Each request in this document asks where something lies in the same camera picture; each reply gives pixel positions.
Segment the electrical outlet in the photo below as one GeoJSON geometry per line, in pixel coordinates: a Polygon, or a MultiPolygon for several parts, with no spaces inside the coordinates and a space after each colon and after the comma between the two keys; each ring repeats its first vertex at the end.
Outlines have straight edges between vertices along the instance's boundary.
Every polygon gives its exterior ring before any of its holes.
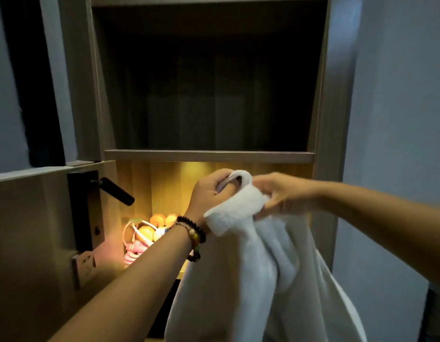
{"type": "Polygon", "coordinates": [[[76,290],[85,286],[96,275],[95,257],[91,251],[75,255],[72,265],[76,290]]]}

